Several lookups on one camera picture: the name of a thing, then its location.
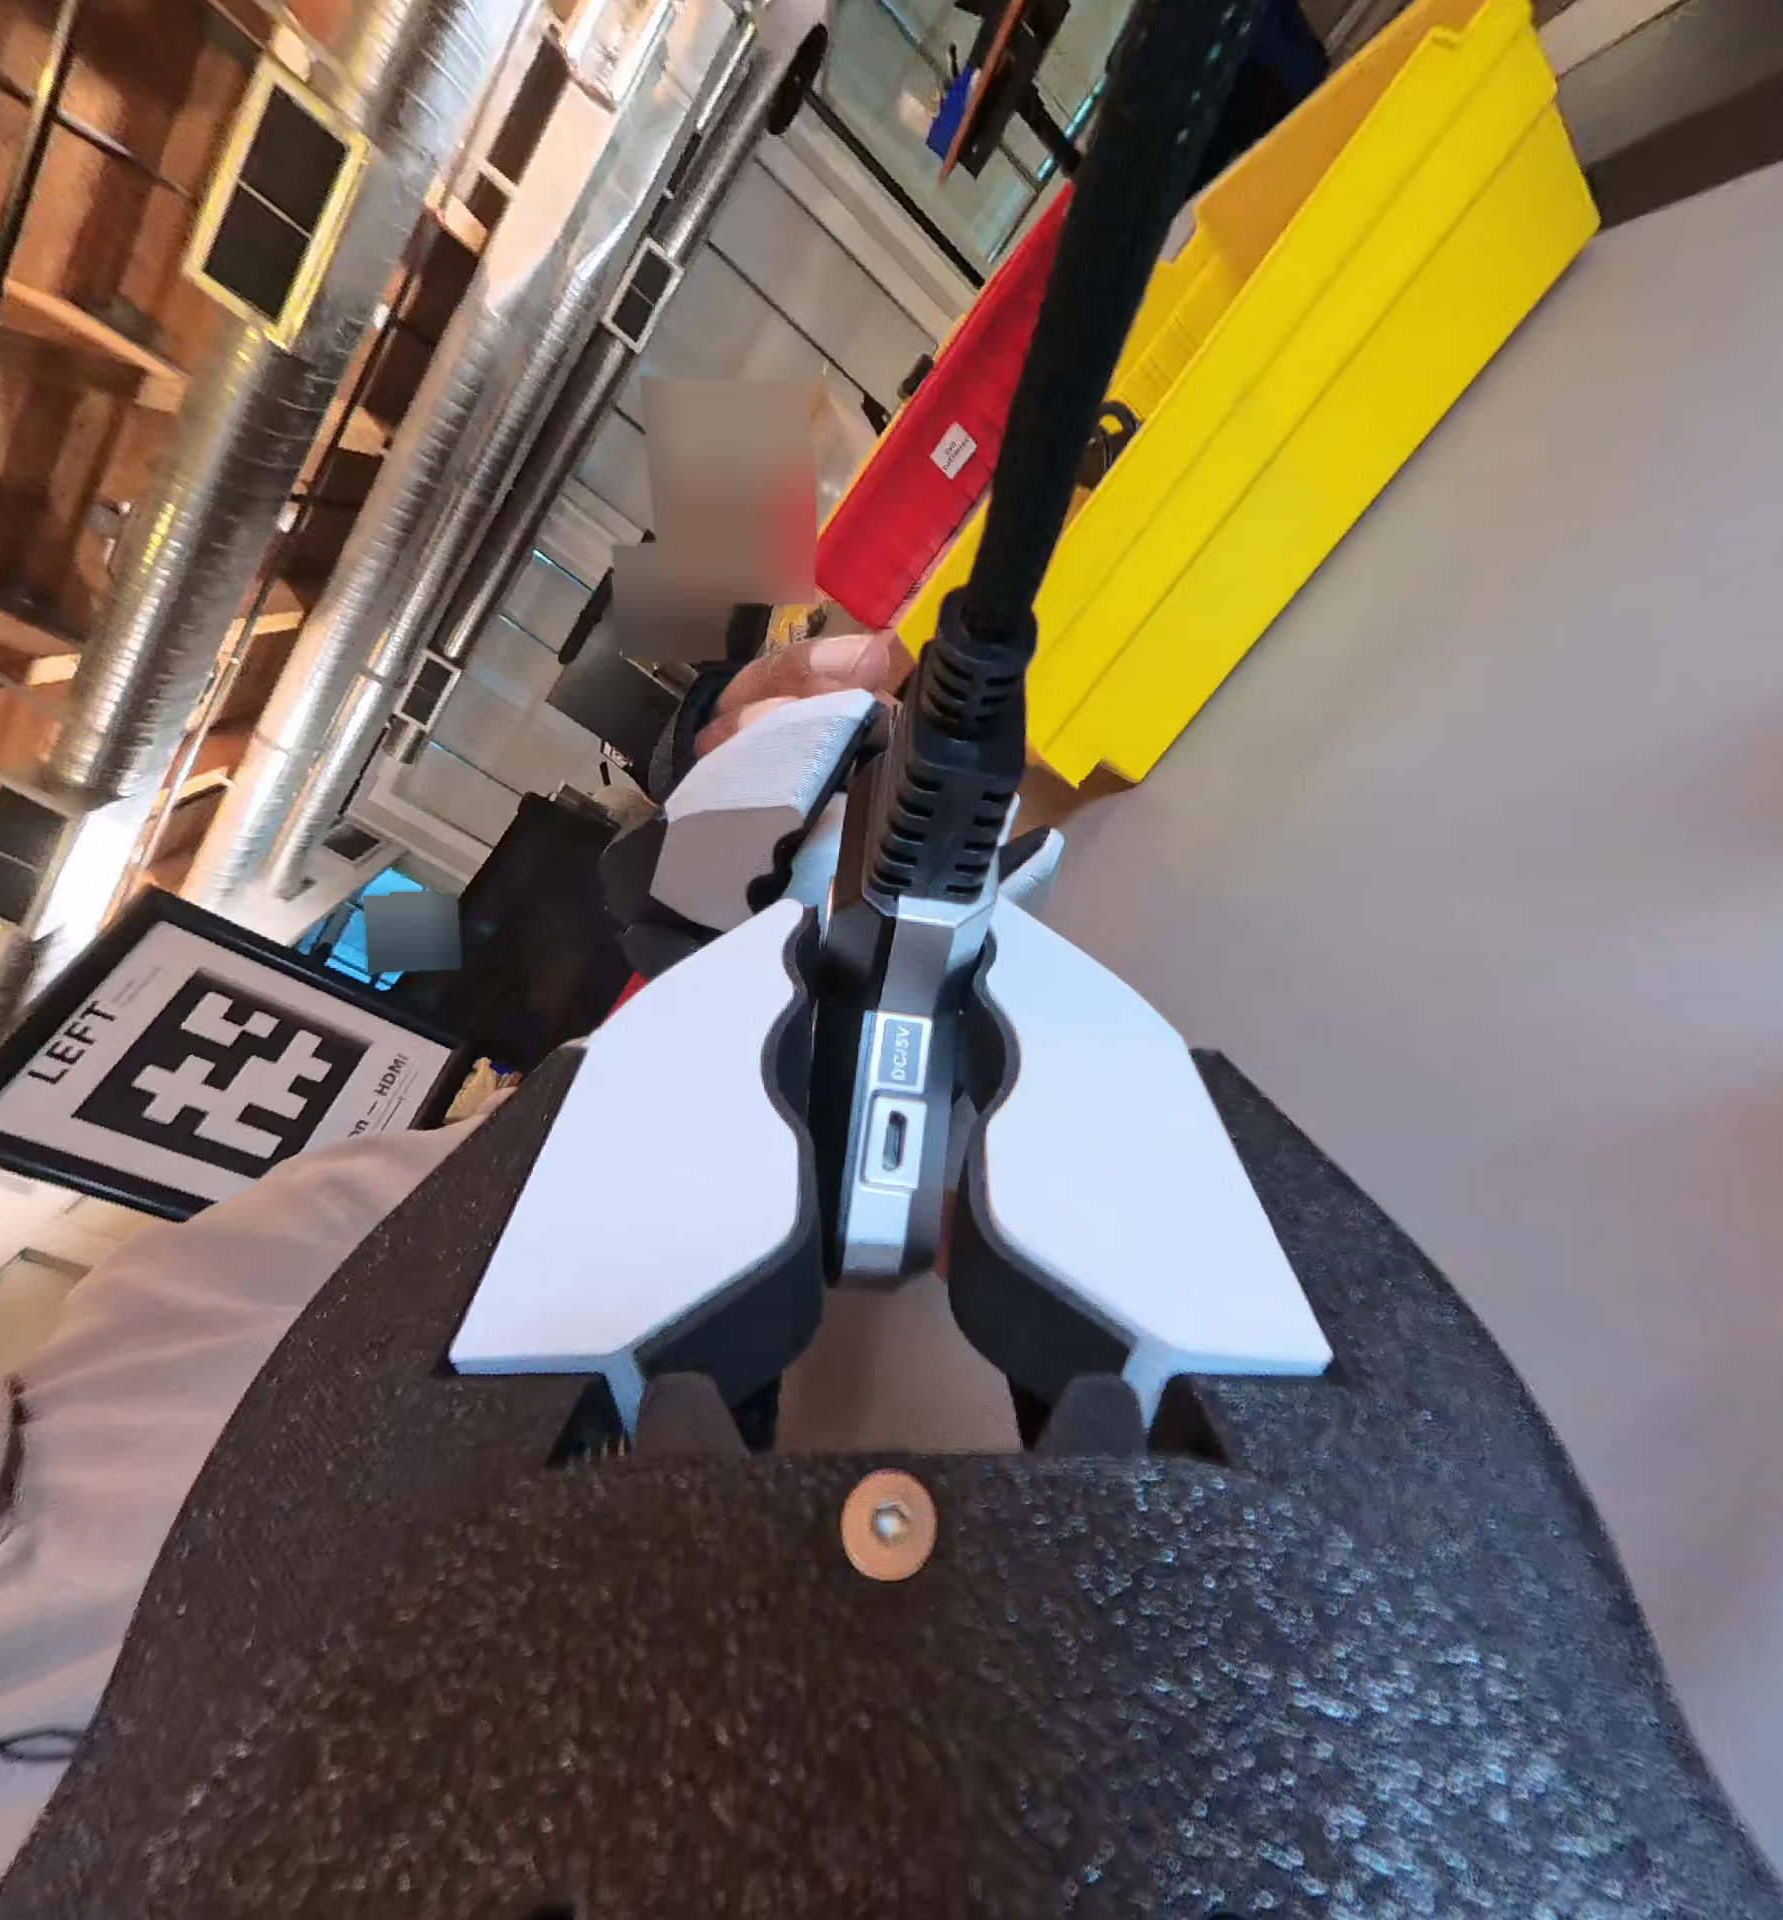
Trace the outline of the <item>silver HDMI switch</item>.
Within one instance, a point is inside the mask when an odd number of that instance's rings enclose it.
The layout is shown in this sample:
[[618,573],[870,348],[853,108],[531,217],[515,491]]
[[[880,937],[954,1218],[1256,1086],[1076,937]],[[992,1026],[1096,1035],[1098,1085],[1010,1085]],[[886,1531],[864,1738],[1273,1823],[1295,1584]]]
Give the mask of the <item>silver HDMI switch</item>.
[[938,1253],[962,1014],[996,900],[995,876],[967,902],[834,876],[807,1097],[829,1283],[889,1288]]

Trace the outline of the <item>square vent grille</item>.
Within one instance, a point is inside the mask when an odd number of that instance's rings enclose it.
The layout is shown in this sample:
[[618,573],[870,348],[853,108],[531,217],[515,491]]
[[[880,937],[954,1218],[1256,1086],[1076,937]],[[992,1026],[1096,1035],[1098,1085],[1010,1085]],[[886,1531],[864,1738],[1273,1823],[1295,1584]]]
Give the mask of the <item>square vent grille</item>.
[[666,248],[656,235],[646,234],[605,306],[601,316],[605,333],[626,353],[640,355],[683,275],[685,259],[682,253]]
[[0,772],[0,925],[43,937],[64,862],[94,807],[82,793]]
[[293,347],[369,156],[369,139],[299,75],[259,60],[193,217],[184,279]]

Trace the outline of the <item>person's left hand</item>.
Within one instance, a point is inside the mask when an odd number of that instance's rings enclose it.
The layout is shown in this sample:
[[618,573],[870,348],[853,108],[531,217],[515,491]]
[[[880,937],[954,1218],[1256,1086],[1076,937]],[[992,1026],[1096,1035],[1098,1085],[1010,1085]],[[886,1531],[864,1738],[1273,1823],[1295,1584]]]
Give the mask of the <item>person's left hand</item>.
[[695,729],[693,747],[696,756],[709,756],[785,704],[829,691],[893,697],[913,666],[893,633],[807,636],[742,666]]

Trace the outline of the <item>large silver round duct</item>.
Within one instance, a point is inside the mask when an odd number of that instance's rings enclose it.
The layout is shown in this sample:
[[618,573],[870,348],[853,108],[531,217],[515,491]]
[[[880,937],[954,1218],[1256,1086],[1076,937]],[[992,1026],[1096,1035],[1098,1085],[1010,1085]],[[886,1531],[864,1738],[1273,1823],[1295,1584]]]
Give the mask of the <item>large silver round duct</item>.
[[299,324],[280,345],[234,320],[200,357],[151,484],[116,545],[107,603],[79,652],[43,780],[108,802],[154,793],[255,588],[308,448],[383,297],[429,189],[525,4],[337,4],[318,98],[356,136],[356,178],[308,262]]

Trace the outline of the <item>red plastic bin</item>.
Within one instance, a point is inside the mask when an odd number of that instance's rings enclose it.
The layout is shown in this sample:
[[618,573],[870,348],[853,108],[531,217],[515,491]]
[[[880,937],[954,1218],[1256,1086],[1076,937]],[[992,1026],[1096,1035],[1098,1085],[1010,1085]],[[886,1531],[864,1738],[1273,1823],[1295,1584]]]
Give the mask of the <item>red plastic bin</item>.
[[889,628],[984,497],[1071,210],[1061,184],[932,357],[825,517],[820,595]]

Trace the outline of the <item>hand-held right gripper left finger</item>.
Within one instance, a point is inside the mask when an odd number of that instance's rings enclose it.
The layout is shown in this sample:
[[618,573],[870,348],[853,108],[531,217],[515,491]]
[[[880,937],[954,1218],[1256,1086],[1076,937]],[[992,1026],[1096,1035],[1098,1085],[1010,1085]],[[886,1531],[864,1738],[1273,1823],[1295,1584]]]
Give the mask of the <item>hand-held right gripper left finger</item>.
[[448,1359],[589,1375],[626,1433],[652,1380],[739,1410],[823,1306],[807,1131],[816,911],[774,903],[644,985],[575,1054]]

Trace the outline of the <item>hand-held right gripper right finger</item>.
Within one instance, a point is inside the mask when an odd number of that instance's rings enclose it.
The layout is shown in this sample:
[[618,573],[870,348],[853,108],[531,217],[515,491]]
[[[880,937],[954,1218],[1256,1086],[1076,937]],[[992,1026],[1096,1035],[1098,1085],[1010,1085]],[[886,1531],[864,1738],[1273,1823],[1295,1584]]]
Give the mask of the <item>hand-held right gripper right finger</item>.
[[962,1014],[972,1118],[953,1318],[1028,1404],[1173,1380],[1318,1380],[1333,1345],[1192,1048],[1136,990],[1003,900]]

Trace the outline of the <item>yellow plastic bin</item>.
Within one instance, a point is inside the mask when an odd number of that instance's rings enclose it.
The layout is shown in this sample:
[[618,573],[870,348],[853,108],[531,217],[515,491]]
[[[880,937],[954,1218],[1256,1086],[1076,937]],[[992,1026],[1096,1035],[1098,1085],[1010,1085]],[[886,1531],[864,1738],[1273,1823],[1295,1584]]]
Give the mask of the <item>yellow plastic bin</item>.
[[1152,772],[1597,230],[1523,1],[1408,4],[1183,217],[1035,602],[1072,787]]

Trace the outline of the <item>slim silver round duct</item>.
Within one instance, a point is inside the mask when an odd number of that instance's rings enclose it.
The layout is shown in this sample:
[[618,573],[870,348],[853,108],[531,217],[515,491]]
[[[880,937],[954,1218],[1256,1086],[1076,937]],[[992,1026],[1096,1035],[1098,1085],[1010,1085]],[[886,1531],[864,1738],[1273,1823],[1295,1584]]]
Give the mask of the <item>slim silver round duct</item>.
[[736,79],[774,82],[825,4],[576,4],[567,78],[306,615],[184,898],[301,893],[542,413]]

